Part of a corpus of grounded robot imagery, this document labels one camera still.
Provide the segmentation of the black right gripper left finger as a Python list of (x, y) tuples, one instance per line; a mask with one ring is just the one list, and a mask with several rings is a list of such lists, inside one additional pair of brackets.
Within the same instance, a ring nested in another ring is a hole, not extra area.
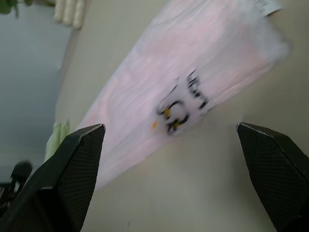
[(0, 218), (2, 232), (79, 232), (92, 199), (105, 126), (66, 136)]

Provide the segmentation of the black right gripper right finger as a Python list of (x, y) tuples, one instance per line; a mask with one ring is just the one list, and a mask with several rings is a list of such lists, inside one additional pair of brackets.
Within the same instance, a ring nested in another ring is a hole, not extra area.
[(288, 137), (239, 122), (237, 133), (253, 187), (279, 232), (309, 230), (309, 158)]

